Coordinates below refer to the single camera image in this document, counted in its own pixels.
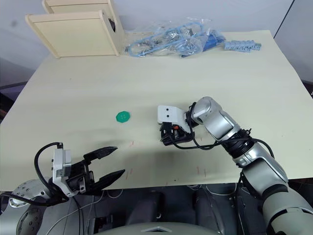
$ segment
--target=black wire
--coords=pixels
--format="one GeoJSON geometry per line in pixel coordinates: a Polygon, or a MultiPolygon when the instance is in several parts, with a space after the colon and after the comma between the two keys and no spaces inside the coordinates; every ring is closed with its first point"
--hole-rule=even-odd
{"type": "MultiPolygon", "coordinates": [[[[174,142],[173,138],[172,138],[170,135],[168,135],[168,138],[170,139],[170,141],[172,142],[172,144],[173,144],[175,147],[179,148],[179,149],[197,149],[197,148],[198,148],[197,146],[182,147],[182,146],[177,145],[177,144],[174,142]]],[[[266,146],[266,148],[268,149],[270,155],[271,155],[273,158],[275,158],[275,157],[274,157],[274,153],[273,153],[271,147],[270,147],[266,142],[264,142],[263,140],[259,140],[259,139],[255,139],[255,138],[249,138],[249,137],[228,139],[228,140],[224,140],[224,141],[220,141],[220,142],[215,142],[214,144],[202,145],[202,147],[211,147],[210,149],[212,149],[213,147],[218,146],[218,145],[221,145],[221,144],[223,144],[223,143],[229,143],[229,142],[234,142],[234,141],[247,141],[247,140],[252,140],[252,141],[256,141],[256,142],[260,142],[260,143],[264,144],[264,145],[266,146]]]]}
{"type": "Polygon", "coordinates": [[[274,39],[275,39],[275,37],[276,37],[276,35],[277,35],[278,31],[280,30],[280,27],[282,26],[283,22],[285,21],[285,18],[287,17],[287,15],[288,15],[288,13],[289,13],[289,11],[290,11],[290,9],[291,9],[291,7],[292,7],[293,3],[294,3],[294,0],[292,1],[292,3],[291,3],[291,5],[290,5],[290,7],[289,7],[289,9],[288,9],[287,13],[285,14],[285,16],[284,16],[284,18],[283,18],[282,22],[280,23],[280,25],[279,25],[279,27],[278,27],[278,29],[277,29],[277,31],[276,31],[276,33],[275,33],[274,37],[273,37],[274,39]]]}
{"type": "Polygon", "coordinates": [[[271,149],[271,147],[263,140],[260,140],[260,139],[254,139],[254,138],[251,138],[251,137],[242,137],[242,138],[233,138],[233,139],[227,139],[227,140],[224,140],[224,141],[220,141],[220,142],[217,142],[215,141],[214,144],[208,144],[208,145],[199,145],[198,142],[196,141],[195,139],[195,136],[193,135],[193,130],[192,130],[192,125],[191,125],[191,119],[192,119],[192,113],[193,113],[193,110],[194,110],[194,107],[196,105],[196,102],[194,102],[191,107],[190,107],[190,111],[189,111],[189,114],[187,115],[186,119],[187,119],[187,124],[189,126],[189,129],[190,129],[190,133],[191,133],[191,136],[192,136],[192,140],[193,142],[195,143],[196,146],[191,146],[191,147],[182,147],[182,146],[179,146],[178,144],[175,143],[175,141],[173,140],[173,138],[171,137],[171,135],[167,135],[166,137],[168,137],[170,139],[170,141],[172,142],[172,144],[176,147],[176,148],[179,148],[179,149],[202,149],[202,150],[210,150],[212,149],[213,147],[215,146],[218,146],[218,145],[221,145],[221,144],[224,144],[224,143],[229,143],[229,142],[234,142],[234,141],[247,141],[247,140],[252,140],[252,141],[255,141],[255,142],[260,142],[262,143],[263,145],[265,145],[265,147],[268,149],[270,155],[274,157],[274,153],[271,149]]]}
{"type": "Polygon", "coordinates": [[[240,217],[239,217],[239,211],[238,211],[238,192],[239,192],[239,187],[240,187],[240,183],[242,180],[242,173],[240,173],[240,177],[238,180],[238,184],[237,184],[237,188],[236,188],[236,192],[235,192],[235,196],[234,196],[234,206],[235,206],[235,213],[236,213],[236,229],[237,229],[237,235],[239,235],[239,224],[240,223],[240,217]]]}
{"type": "Polygon", "coordinates": [[[77,206],[77,209],[78,209],[78,217],[79,217],[79,232],[78,232],[78,235],[80,235],[80,211],[81,211],[80,208],[81,208],[81,206],[80,206],[80,204],[78,203],[78,201],[76,200],[75,197],[73,197],[73,199],[74,199],[74,201],[76,203],[76,206],[77,206]]]}
{"type": "Polygon", "coordinates": [[[50,207],[50,206],[54,206],[54,205],[57,205],[57,204],[60,204],[60,203],[67,202],[65,200],[57,201],[57,202],[53,202],[53,203],[35,202],[35,201],[30,200],[30,199],[26,199],[24,197],[20,197],[20,196],[17,196],[17,195],[11,194],[11,193],[7,193],[7,192],[4,192],[4,193],[0,194],[0,197],[11,197],[11,198],[20,200],[22,202],[26,202],[26,203],[32,204],[34,206],[44,206],[44,207],[50,207]]]}
{"type": "Polygon", "coordinates": [[[199,149],[202,149],[202,150],[210,150],[210,149],[212,149],[213,147],[215,147],[215,145],[211,145],[211,146],[209,146],[209,147],[201,146],[201,145],[198,144],[198,142],[196,141],[195,136],[193,135],[192,126],[191,126],[191,116],[192,116],[192,113],[193,113],[193,111],[194,111],[195,105],[196,105],[196,102],[194,102],[194,103],[191,105],[191,108],[190,108],[190,111],[189,111],[189,115],[188,115],[188,117],[187,117],[187,122],[188,122],[188,126],[189,126],[190,133],[191,133],[191,136],[192,136],[192,140],[194,141],[195,145],[196,145],[199,149]]]}
{"type": "Polygon", "coordinates": [[[64,202],[67,202],[68,201],[68,197],[66,197],[64,195],[63,192],[61,192],[60,190],[56,190],[54,189],[46,180],[45,178],[43,177],[42,173],[40,172],[40,169],[39,169],[39,164],[38,164],[38,159],[39,159],[39,156],[40,154],[47,148],[51,147],[51,146],[54,146],[56,145],[58,148],[63,148],[63,144],[60,143],[60,142],[53,142],[53,143],[49,143],[47,145],[45,145],[44,147],[42,147],[41,149],[39,149],[39,151],[37,152],[37,154],[35,155],[35,159],[34,159],[34,167],[35,167],[35,170],[36,170],[36,173],[38,175],[38,178],[40,179],[40,181],[43,183],[44,186],[46,186],[47,189],[50,190],[50,192],[53,194],[53,195],[57,195],[61,198],[64,198],[64,200],[57,200],[55,202],[35,202],[33,200],[30,200],[30,199],[26,199],[24,197],[20,197],[20,196],[17,196],[17,195],[14,195],[14,194],[11,194],[11,193],[2,193],[0,194],[0,197],[11,197],[11,198],[15,198],[17,200],[20,200],[22,202],[26,202],[26,203],[29,203],[31,205],[35,205],[35,206],[45,206],[45,207],[50,207],[50,206],[54,206],[54,205],[57,205],[57,204],[60,204],[60,203],[64,203],[64,202]]]}
{"type": "Polygon", "coordinates": [[[45,145],[44,147],[42,147],[41,149],[39,149],[39,151],[36,153],[35,159],[34,159],[34,167],[35,167],[36,173],[37,173],[37,175],[38,175],[38,178],[39,178],[40,181],[43,183],[43,185],[45,185],[45,186],[47,187],[47,189],[49,189],[49,190],[51,191],[52,194],[58,195],[58,196],[60,196],[61,198],[64,198],[66,201],[68,201],[68,197],[66,197],[63,192],[54,189],[54,188],[45,180],[45,178],[43,177],[43,175],[42,175],[42,173],[40,172],[40,169],[39,169],[38,159],[39,159],[40,154],[41,154],[45,149],[47,149],[47,148],[49,148],[49,147],[51,147],[51,146],[54,146],[54,145],[56,145],[58,148],[63,148],[63,144],[60,143],[60,142],[53,142],[53,143],[49,143],[49,144],[45,145]]]}

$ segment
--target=white wall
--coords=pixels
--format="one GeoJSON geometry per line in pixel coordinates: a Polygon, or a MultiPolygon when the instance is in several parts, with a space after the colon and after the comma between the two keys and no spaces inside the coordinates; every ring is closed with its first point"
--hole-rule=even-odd
{"type": "Polygon", "coordinates": [[[313,1],[296,0],[275,41],[302,80],[313,82],[313,1]]]}
{"type": "MultiPolygon", "coordinates": [[[[274,35],[291,1],[114,0],[114,3],[126,30],[152,21],[198,17],[211,19],[212,25],[221,31],[269,29],[274,35]]],[[[0,57],[17,65],[17,70],[21,66],[33,71],[49,52],[26,24],[27,13],[43,14],[41,0],[0,0],[0,57]]],[[[19,82],[28,79],[15,78],[19,82]]],[[[2,76],[0,86],[7,85],[10,79],[2,76]]]]}

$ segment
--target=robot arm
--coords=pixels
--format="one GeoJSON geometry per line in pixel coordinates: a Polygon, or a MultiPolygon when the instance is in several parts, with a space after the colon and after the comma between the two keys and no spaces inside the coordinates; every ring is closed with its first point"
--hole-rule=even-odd
{"type": "Polygon", "coordinates": [[[264,201],[263,216],[268,231],[287,235],[312,234],[313,208],[289,188],[287,175],[279,163],[214,99],[203,97],[188,112],[159,106],[158,121],[162,123],[161,136],[165,145],[169,144],[168,136],[170,141],[183,142],[182,136],[185,136],[184,141],[190,141],[193,133],[186,127],[188,124],[192,127],[203,125],[217,143],[221,142],[235,164],[243,169],[243,183],[250,193],[264,201]]]}
{"type": "Polygon", "coordinates": [[[0,194],[9,197],[9,205],[0,218],[3,234],[36,234],[46,207],[66,201],[60,201],[58,195],[62,194],[63,198],[68,199],[77,194],[95,194],[114,183],[125,172],[124,169],[115,171],[95,182],[93,172],[88,168],[91,161],[111,154],[117,147],[97,149],[85,154],[82,161],[72,164],[70,150],[63,150],[62,143],[58,146],[52,159],[52,178],[43,177],[45,182],[40,179],[29,180],[19,185],[12,194],[0,194]]]}

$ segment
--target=plastic bag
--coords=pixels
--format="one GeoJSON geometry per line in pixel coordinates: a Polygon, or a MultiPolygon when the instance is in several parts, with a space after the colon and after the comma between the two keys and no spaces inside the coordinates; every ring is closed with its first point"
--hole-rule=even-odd
{"type": "Polygon", "coordinates": [[[185,23],[154,23],[149,28],[129,33],[126,55],[134,57],[193,55],[203,51],[209,35],[209,20],[188,18],[185,23]]]}
{"type": "Polygon", "coordinates": [[[226,38],[216,30],[209,30],[209,35],[207,36],[205,45],[203,47],[203,51],[209,50],[211,48],[214,48],[221,43],[223,43],[226,40],[226,38]]]}

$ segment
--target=white table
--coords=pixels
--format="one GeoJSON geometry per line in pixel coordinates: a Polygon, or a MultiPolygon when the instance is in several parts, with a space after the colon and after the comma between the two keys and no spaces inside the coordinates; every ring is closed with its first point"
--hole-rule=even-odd
{"type": "MultiPolygon", "coordinates": [[[[295,70],[269,31],[225,36],[263,47],[251,53],[215,48],[183,59],[49,56],[0,126],[0,189],[37,178],[34,156],[53,141],[71,149],[73,163],[117,146],[90,165],[97,179],[126,169],[110,188],[236,182],[240,170],[222,147],[183,151],[159,141],[157,106],[187,110],[203,96],[265,140],[289,178],[312,177],[313,100],[295,70]],[[131,119],[119,123],[115,116],[124,110],[131,119]]],[[[212,142],[203,127],[195,131],[201,144],[212,142]]],[[[40,157],[45,176],[52,175],[52,156],[50,148],[40,157]]]]}

